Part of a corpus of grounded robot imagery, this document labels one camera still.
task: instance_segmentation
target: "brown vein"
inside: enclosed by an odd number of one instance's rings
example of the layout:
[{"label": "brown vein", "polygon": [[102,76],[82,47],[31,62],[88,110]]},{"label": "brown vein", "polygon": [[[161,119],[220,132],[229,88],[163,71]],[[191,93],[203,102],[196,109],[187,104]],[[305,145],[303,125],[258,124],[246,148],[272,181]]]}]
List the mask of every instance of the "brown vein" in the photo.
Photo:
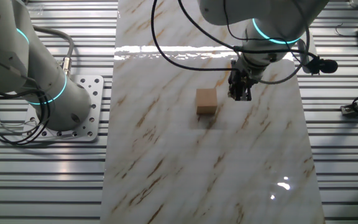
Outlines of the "brown vein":
[{"label": "brown vein", "polygon": [[266,127],[263,129],[263,131],[262,131],[259,135],[263,134],[263,133],[266,131],[266,129],[267,129],[267,127],[270,125],[270,123],[271,123],[271,121],[269,121],[269,122],[267,123]]},{"label": "brown vein", "polygon": [[143,0],[143,1],[141,1],[137,6],[136,6],[136,8],[134,9],[134,10],[132,10],[132,12],[131,13],[134,13],[135,11],[136,11],[136,9],[138,9],[142,4],[143,4],[143,2],[145,2],[146,0]]},{"label": "brown vein", "polygon": [[125,101],[126,98],[127,98],[127,95],[125,95],[119,101],[117,101],[118,106],[121,106],[121,104]]},{"label": "brown vein", "polygon": [[229,74],[230,74],[230,71],[224,72],[224,77],[221,80],[218,80],[216,82],[215,88],[218,87],[218,86],[223,85],[223,83],[227,80],[227,77],[229,76]]},{"label": "brown vein", "polygon": [[169,80],[167,82],[167,84],[165,84],[162,89],[164,90],[167,86],[169,86],[169,84],[171,84],[177,77],[179,77],[180,74],[182,74],[183,70],[181,70],[178,74],[176,74],[171,80]]},{"label": "brown vein", "polygon": [[152,185],[150,185],[148,190],[150,190],[160,179],[161,179],[161,176],[159,178],[157,178],[155,181],[153,181]]},{"label": "brown vein", "polygon": [[292,121],[288,122],[287,127],[285,129],[290,128],[291,125],[292,125]]},{"label": "brown vein", "polygon": [[[163,14],[163,12],[157,13],[157,14],[154,16],[154,20],[155,20],[156,18],[158,18],[159,16],[161,16],[161,14]],[[150,23],[151,23],[151,19],[149,19],[149,20],[147,20],[147,21],[141,23],[141,25],[139,25],[138,27],[136,27],[136,30],[146,29],[146,28],[148,28],[148,26],[150,25]]]},{"label": "brown vein", "polygon": [[242,211],[242,205],[239,203],[236,205],[237,211],[239,212],[239,216],[237,217],[236,223],[240,224],[242,221],[242,218],[244,217],[244,211]]},{"label": "brown vein", "polygon": [[219,156],[219,157],[218,157],[218,160],[217,160],[217,161],[215,162],[215,164],[214,164],[214,168],[216,168],[216,166],[223,160],[224,155],[225,155],[225,153],[223,153],[222,156]]},{"label": "brown vein", "polygon": [[127,195],[125,194],[125,196],[118,202],[118,204],[111,210],[111,213],[114,213],[117,208],[120,206],[120,204],[125,200],[125,198],[127,197]]},{"label": "brown vein", "polygon": [[154,213],[154,215],[152,216],[152,218],[149,220],[149,222],[147,222],[147,224],[150,224],[152,221],[153,221],[153,219],[158,215],[158,213],[161,211],[161,208],[164,206],[164,204],[162,204],[159,208],[158,208],[158,210]]},{"label": "brown vein", "polygon": [[242,124],[242,126],[241,126],[241,129],[244,129],[244,128],[248,125],[248,119],[251,117],[252,112],[254,111],[254,108],[255,108],[255,106],[252,105],[251,111],[248,112],[246,118],[244,119],[244,122],[243,122],[243,124]]},{"label": "brown vein", "polygon": [[137,122],[136,126],[140,128],[142,126],[142,123],[144,119],[146,118],[147,114],[150,112],[150,110],[153,108],[153,106],[160,100],[160,96],[156,100],[153,101],[153,103],[147,108],[146,113],[143,114],[142,118]]},{"label": "brown vein", "polygon": [[133,197],[130,201],[129,201],[129,205],[132,205],[132,203],[134,202],[134,200],[140,195],[140,193],[138,193],[137,195],[135,195],[135,197]]},{"label": "brown vein", "polygon": [[147,176],[147,178],[149,178],[151,175],[153,175],[154,174],[154,172],[160,167],[160,165],[162,164],[162,161],[163,161],[164,159],[162,159],[158,164],[157,164],[157,166],[154,168],[154,170],[153,170],[153,172],[151,172],[151,174],[149,174],[148,176]]}]

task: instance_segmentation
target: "black cable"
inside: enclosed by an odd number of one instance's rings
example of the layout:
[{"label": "black cable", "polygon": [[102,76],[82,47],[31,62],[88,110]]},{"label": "black cable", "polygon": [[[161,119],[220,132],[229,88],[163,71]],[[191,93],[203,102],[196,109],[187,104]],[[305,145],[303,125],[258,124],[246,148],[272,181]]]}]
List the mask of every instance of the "black cable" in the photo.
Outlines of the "black cable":
[{"label": "black cable", "polygon": [[183,6],[181,0],[178,0],[179,2],[179,6],[180,6],[180,9],[182,10],[182,12],[184,13],[184,15],[187,17],[187,19],[199,30],[201,31],[204,35],[206,35],[207,37],[209,37],[210,39],[212,39],[213,41],[235,51],[235,52],[242,52],[242,53],[248,53],[248,54],[269,54],[269,53],[286,53],[286,52],[295,52],[295,53],[300,53],[300,54],[307,54],[313,58],[318,58],[316,55],[308,52],[308,48],[307,51],[302,51],[302,50],[244,50],[242,49],[242,47],[240,46],[231,46],[217,38],[215,38],[214,36],[212,36],[211,34],[209,34],[208,32],[206,32],[203,28],[201,28],[191,17],[190,15],[187,13],[185,7]]},{"label": "black cable", "polygon": [[[23,145],[26,145],[26,144],[29,144],[29,143],[32,143],[33,141],[35,141],[39,137],[39,135],[44,131],[44,129],[46,128],[46,125],[48,124],[49,117],[50,117],[50,105],[48,103],[48,98],[47,98],[46,92],[41,90],[40,86],[38,85],[38,83],[34,79],[29,78],[29,77],[23,77],[23,78],[34,82],[36,89],[31,90],[31,91],[25,91],[25,92],[22,92],[22,93],[19,93],[19,94],[16,94],[16,95],[7,95],[5,93],[0,92],[0,95],[2,95],[2,96],[0,96],[0,99],[17,98],[17,97],[24,96],[24,95],[27,95],[27,94],[30,94],[30,93],[35,93],[37,95],[38,99],[39,99],[39,102],[40,102],[41,115],[40,115],[40,119],[39,119],[40,120],[39,124],[35,127],[35,129],[26,138],[24,138],[22,140],[11,141],[8,138],[5,138],[4,134],[0,132],[0,141],[4,142],[4,143],[12,144],[14,146],[23,146]],[[46,107],[46,110],[47,110],[46,119],[45,119],[45,107]],[[41,124],[43,124],[44,126],[42,127],[41,131],[38,132],[38,134],[36,134],[38,129],[40,128]]]},{"label": "black cable", "polygon": [[154,30],[154,13],[155,13],[155,7],[157,5],[157,0],[154,0],[153,2],[153,6],[152,6],[152,17],[151,17],[151,20],[150,20],[150,26],[151,26],[151,29],[152,29],[152,37],[153,37],[153,41],[154,41],[154,44],[156,46],[156,48],[158,49],[158,51],[160,52],[161,56],[167,60],[168,62],[170,62],[171,64],[173,64],[174,66],[177,66],[177,67],[180,67],[180,68],[183,68],[183,69],[187,69],[187,70],[193,70],[193,71],[238,71],[238,72],[241,72],[239,69],[237,68],[194,68],[194,67],[189,67],[189,66],[185,66],[185,65],[181,65],[179,63],[176,63],[174,62],[173,60],[169,59],[165,54],[164,52],[161,50],[160,48],[160,45],[158,44],[158,41],[157,41],[157,37],[155,35],[155,30]]},{"label": "black cable", "polygon": [[[285,43],[285,45],[287,46],[287,48],[288,48],[289,50],[291,50],[291,47],[290,47],[290,45],[288,44],[288,42],[287,42],[285,39],[281,38],[281,37],[272,37],[272,38],[268,38],[268,39],[240,38],[240,37],[236,37],[236,36],[231,32],[231,30],[230,30],[230,26],[229,26],[229,16],[228,16],[227,10],[226,10],[226,0],[223,0],[223,11],[224,11],[224,16],[225,16],[225,18],[226,18],[227,30],[229,31],[230,35],[231,35],[233,38],[235,38],[235,39],[237,39],[237,40],[246,40],[246,41],[248,41],[248,40],[281,40],[281,41],[283,41],[283,42]],[[298,59],[298,57],[295,56],[295,54],[294,54],[292,51],[290,51],[290,52],[291,52],[292,56],[293,56],[299,63],[302,63],[302,62]]]},{"label": "black cable", "polygon": [[39,27],[39,26],[35,26],[35,25],[33,25],[32,27],[37,32],[43,32],[46,34],[54,34],[54,35],[57,35],[63,39],[66,39],[68,41],[68,43],[70,44],[70,46],[68,47],[68,52],[67,52],[66,57],[70,58],[73,55],[74,41],[68,34],[66,34],[62,31],[59,31],[59,30],[49,29],[46,27]]},{"label": "black cable", "polygon": [[341,26],[343,26],[343,23],[342,23],[341,25],[338,25],[338,26],[335,27],[335,33],[336,33],[336,35],[340,35],[341,37],[355,37],[355,36],[352,36],[352,35],[343,35],[343,34],[340,34],[340,33],[338,32],[338,28],[340,28]]},{"label": "black cable", "polygon": [[40,125],[43,123],[44,121],[44,116],[45,116],[45,108],[44,106],[47,107],[47,111],[48,111],[48,115],[47,117],[49,118],[50,117],[50,107],[49,107],[49,103],[48,103],[48,99],[47,97],[44,95],[44,97],[40,97],[39,98],[40,100],[40,106],[41,106],[41,115],[40,115],[40,123],[37,125],[37,127],[24,139],[22,140],[18,140],[18,141],[11,141],[7,138],[5,138],[4,134],[0,132],[0,141],[1,142],[4,142],[4,143],[9,143],[9,144],[12,144],[12,145],[15,145],[15,146],[23,146],[23,145],[26,145],[26,144],[29,144],[29,143],[32,143],[33,141],[35,141],[39,135],[44,131],[44,129],[46,128],[46,125],[48,124],[48,119],[46,120],[44,126],[42,127],[42,129],[38,132],[38,134],[33,137],[32,139],[28,140],[29,138],[31,138],[39,129]]}]

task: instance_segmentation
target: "metal slat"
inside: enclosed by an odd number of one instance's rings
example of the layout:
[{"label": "metal slat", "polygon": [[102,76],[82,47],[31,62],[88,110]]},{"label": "metal slat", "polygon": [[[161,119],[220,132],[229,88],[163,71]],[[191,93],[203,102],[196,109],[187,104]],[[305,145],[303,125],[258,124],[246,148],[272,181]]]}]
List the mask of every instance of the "metal slat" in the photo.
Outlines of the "metal slat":
[{"label": "metal slat", "polygon": [[358,182],[358,175],[320,175],[317,176],[319,183],[321,182]]},{"label": "metal slat", "polygon": [[26,219],[20,219],[20,218],[10,218],[10,219],[1,219],[0,218],[0,224],[51,224],[51,223],[58,223],[58,224],[99,224],[99,220],[80,220],[80,219],[74,219],[74,220],[62,220],[62,219],[33,219],[33,218],[26,218]]},{"label": "metal slat", "polygon": [[102,174],[104,162],[0,162],[0,174]]},{"label": "metal slat", "polygon": [[358,154],[351,154],[351,155],[313,155],[313,159],[315,161],[321,162],[347,162],[347,161],[358,161]]},{"label": "metal slat", "polygon": [[358,218],[358,205],[323,205],[327,218]]},{"label": "metal slat", "polygon": [[[55,143],[49,147],[70,147],[70,148],[103,147],[103,148],[106,148],[106,146],[107,146],[107,136],[98,136],[98,138],[96,139],[96,142],[92,142],[92,143],[87,143],[87,144],[83,144],[83,143],[71,143],[71,144]],[[11,146],[8,144],[5,144],[3,142],[0,142],[0,147],[11,147]]]},{"label": "metal slat", "polygon": [[358,220],[349,220],[349,221],[326,221],[326,224],[358,224]]},{"label": "metal slat", "polygon": [[[3,179],[0,181],[0,189],[42,189],[40,191],[44,191],[45,189],[85,189],[85,192],[88,190],[99,189],[101,190],[103,187],[103,176],[100,175],[101,180],[92,181],[92,180],[84,180],[84,181],[62,181],[62,180],[51,180],[51,181],[10,181],[8,179]],[[78,198],[81,198],[81,194],[79,192],[76,193],[75,196],[78,195]],[[92,198],[95,202],[99,202],[100,199]]]},{"label": "metal slat", "polygon": [[320,190],[323,203],[358,203],[358,190]]},{"label": "metal slat", "polygon": [[103,181],[103,175],[70,175],[70,174],[44,174],[44,175],[37,175],[37,174],[28,174],[28,175],[0,175],[0,181],[6,183],[18,181],[18,182],[25,182],[25,181],[31,181],[31,182],[54,182],[54,181],[60,181],[60,182],[97,182],[97,181]]},{"label": "metal slat", "polygon": [[75,10],[75,11],[44,11],[43,13],[32,13],[31,19],[116,19],[117,9],[110,10]]},{"label": "metal slat", "polygon": [[98,219],[100,205],[0,203],[0,217],[76,217]]},{"label": "metal slat", "polygon": [[358,162],[315,162],[316,173],[328,174],[358,174]]},{"label": "metal slat", "polygon": [[[346,194],[348,190],[357,190],[358,191],[358,182],[320,182],[318,184],[318,187],[320,188],[320,191],[324,190],[330,190],[331,192],[341,191],[343,190],[344,195],[338,195],[338,197],[344,197],[346,198]],[[344,200],[343,203],[358,203],[358,195],[356,195],[354,198],[348,198],[346,201]],[[321,196],[323,199],[323,202],[327,201],[327,197]]]},{"label": "metal slat", "polygon": [[105,154],[62,155],[62,154],[0,154],[0,161],[101,161]]},{"label": "metal slat", "polygon": [[0,154],[5,155],[14,155],[14,154],[28,154],[28,155],[37,155],[37,154],[103,154],[106,153],[106,149],[95,149],[95,148],[79,148],[79,149],[70,149],[70,148],[51,148],[51,149],[21,149],[21,148],[0,148]]},{"label": "metal slat", "polygon": [[334,155],[334,156],[340,156],[341,154],[345,154],[345,155],[355,155],[358,156],[358,147],[357,148],[353,148],[353,149],[341,149],[341,148],[335,148],[335,149],[331,149],[331,148],[316,148],[316,149],[312,149],[313,152],[313,157],[316,157],[316,155],[323,155],[323,154],[328,154],[328,155]]},{"label": "metal slat", "polygon": [[358,147],[358,136],[310,136],[314,147]]},{"label": "metal slat", "polygon": [[31,190],[0,189],[0,202],[65,202],[99,203],[102,191],[99,190]]}]

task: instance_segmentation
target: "table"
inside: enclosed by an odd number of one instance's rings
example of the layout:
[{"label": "table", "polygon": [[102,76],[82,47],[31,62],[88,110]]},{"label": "table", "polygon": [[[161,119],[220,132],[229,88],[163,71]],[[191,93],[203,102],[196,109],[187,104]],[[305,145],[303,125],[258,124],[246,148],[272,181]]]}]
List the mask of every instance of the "table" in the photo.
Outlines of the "table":
[{"label": "table", "polygon": [[[324,223],[296,78],[255,85],[251,102],[235,102],[229,72],[184,70],[160,56],[151,5],[119,2],[101,223]],[[208,32],[233,42],[225,27],[202,20],[196,1],[184,5]],[[178,63],[221,68],[236,59],[176,1],[159,2],[155,16],[160,45]],[[264,79],[293,69],[284,59]],[[196,89],[214,87],[216,114],[196,115]]]}]

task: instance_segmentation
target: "cable connector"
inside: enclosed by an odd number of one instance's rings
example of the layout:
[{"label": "cable connector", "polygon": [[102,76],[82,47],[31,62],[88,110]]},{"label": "cable connector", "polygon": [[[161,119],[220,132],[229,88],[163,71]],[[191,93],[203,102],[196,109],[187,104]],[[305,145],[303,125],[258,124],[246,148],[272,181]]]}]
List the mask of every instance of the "cable connector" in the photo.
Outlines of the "cable connector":
[{"label": "cable connector", "polygon": [[71,60],[71,58],[69,58],[69,57],[65,57],[64,59],[63,59],[63,71],[65,72],[65,75],[67,76],[67,77],[70,77],[70,71],[71,71],[71,62],[72,62],[72,60]]}]

